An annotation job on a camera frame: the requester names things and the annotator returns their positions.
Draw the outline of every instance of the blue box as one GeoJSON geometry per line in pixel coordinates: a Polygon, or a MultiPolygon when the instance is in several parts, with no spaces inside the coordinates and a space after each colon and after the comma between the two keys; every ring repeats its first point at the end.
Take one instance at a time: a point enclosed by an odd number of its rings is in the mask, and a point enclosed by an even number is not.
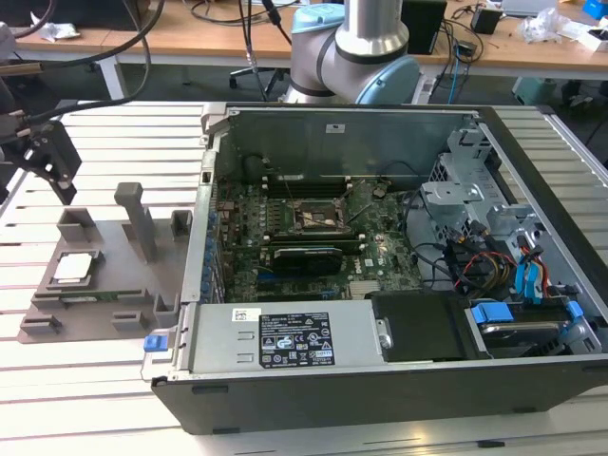
{"type": "Polygon", "coordinates": [[[608,0],[587,0],[582,10],[599,20],[608,15],[608,0]]]}

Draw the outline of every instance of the side panel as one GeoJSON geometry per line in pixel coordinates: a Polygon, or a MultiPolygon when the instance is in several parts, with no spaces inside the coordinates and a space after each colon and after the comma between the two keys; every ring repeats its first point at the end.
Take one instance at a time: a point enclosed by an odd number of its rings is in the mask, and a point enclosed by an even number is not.
{"type": "Polygon", "coordinates": [[[545,411],[608,383],[605,362],[169,382],[152,390],[191,434],[545,411]]]}

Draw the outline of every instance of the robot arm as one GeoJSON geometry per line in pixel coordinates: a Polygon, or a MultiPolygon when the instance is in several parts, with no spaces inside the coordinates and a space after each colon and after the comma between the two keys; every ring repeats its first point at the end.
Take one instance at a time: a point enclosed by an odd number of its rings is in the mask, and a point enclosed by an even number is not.
{"type": "Polygon", "coordinates": [[[406,54],[402,0],[346,0],[299,9],[286,103],[395,104],[411,100],[419,67],[406,54]]]}

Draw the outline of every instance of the red wire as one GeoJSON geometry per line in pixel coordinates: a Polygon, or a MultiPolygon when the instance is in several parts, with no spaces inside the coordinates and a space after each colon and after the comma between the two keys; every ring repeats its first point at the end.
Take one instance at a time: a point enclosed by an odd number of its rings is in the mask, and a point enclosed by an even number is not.
{"type": "MultiPolygon", "coordinates": [[[[517,266],[515,264],[515,261],[513,261],[509,256],[507,256],[505,254],[501,254],[500,252],[480,252],[479,254],[475,254],[471,258],[471,260],[466,264],[465,269],[463,270],[463,275],[466,274],[468,269],[473,265],[473,262],[475,261],[475,259],[477,259],[478,257],[484,256],[484,255],[496,255],[498,257],[503,257],[503,258],[506,258],[511,264],[513,264],[513,266],[517,266]]],[[[454,288],[458,288],[458,285],[460,285],[460,283],[461,283],[461,279],[459,278],[458,280],[456,280],[456,283],[454,283],[454,288]]]]}

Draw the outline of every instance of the screw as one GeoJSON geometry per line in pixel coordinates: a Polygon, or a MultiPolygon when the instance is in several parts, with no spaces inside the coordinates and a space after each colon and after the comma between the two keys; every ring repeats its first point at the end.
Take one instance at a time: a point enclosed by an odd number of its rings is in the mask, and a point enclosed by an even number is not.
{"type": "Polygon", "coordinates": [[[392,341],[390,340],[390,336],[388,334],[380,334],[380,347],[385,350],[388,350],[392,347],[392,341]]]}

